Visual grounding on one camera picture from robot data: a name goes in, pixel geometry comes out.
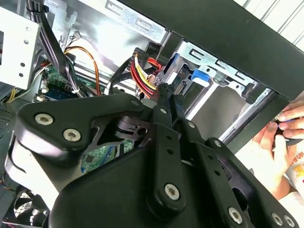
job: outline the green circuit board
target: green circuit board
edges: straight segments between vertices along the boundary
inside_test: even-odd
[[[78,82],[81,82],[82,84],[86,85],[90,88],[96,88],[96,83],[84,80],[82,78],[76,77]],[[47,73],[47,83],[52,84],[55,86],[58,86],[64,90],[66,90],[66,84],[67,81],[62,77],[60,73],[57,72],[57,70],[53,67],[49,67],[49,71]]]
[[[123,142],[124,152],[128,152],[133,148],[132,140],[125,140]],[[91,151],[84,155],[81,168],[84,174],[97,169],[98,167],[106,164],[107,162],[113,160],[116,156],[117,149],[116,146],[104,146],[97,150]]]

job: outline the black metal arm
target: black metal arm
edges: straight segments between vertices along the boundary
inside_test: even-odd
[[[290,227],[285,216],[298,227],[222,142],[201,138],[167,85],[152,99],[154,107],[119,94],[30,104],[19,111],[15,140],[61,167],[76,166],[95,148],[136,140],[132,151],[61,191],[50,228]],[[38,114],[51,120],[37,121]],[[74,131],[66,135],[67,129]]]

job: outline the orange wire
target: orange wire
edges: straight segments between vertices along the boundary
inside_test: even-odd
[[[69,51],[74,50],[74,49],[78,49],[78,50],[84,51],[85,53],[87,53],[87,55],[93,61],[94,68],[95,68],[95,77],[96,77],[96,91],[97,91],[97,95],[101,95],[100,87],[99,87],[99,70],[98,70],[98,66],[97,66],[97,63],[96,63],[94,57],[92,56],[92,54],[90,52],[88,52],[88,50],[86,50],[84,47],[81,47],[81,46],[68,47],[68,48],[66,48],[65,53],[68,53]]]

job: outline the mounting hole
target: mounting hole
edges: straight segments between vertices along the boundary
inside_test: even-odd
[[[173,150],[167,149],[168,154],[174,154]]]
[[[135,101],[135,100],[131,100],[131,103],[132,103],[133,105],[139,106],[139,103],[138,103],[137,101]]]
[[[143,134],[146,134],[147,133],[147,129],[145,128],[140,128],[138,131],[137,131],[137,134],[138,135],[143,135]]]
[[[219,173],[219,171],[217,171],[217,170],[214,170],[214,172],[215,172],[215,174],[216,174],[216,175],[220,176],[220,173]]]
[[[161,108],[161,112],[164,113],[164,114],[167,114],[167,111],[164,110],[163,108]]]

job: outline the fan grille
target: fan grille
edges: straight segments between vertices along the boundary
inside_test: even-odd
[[[30,197],[29,197],[25,192],[21,194],[20,198],[29,198],[29,199],[30,199]],[[17,218],[18,215],[20,215],[22,212],[24,212],[24,211],[26,211],[27,209],[31,208],[31,206],[32,206],[32,202],[28,202],[28,203],[23,204],[23,205],[20,206],[19,208],[14,209],[14,213],[15,213],[16,218]],[[31,216],[31,217],[29,218],[29,221],[30,221],[31,226],[33,225],[33,218],[34,218],[34,216]]]

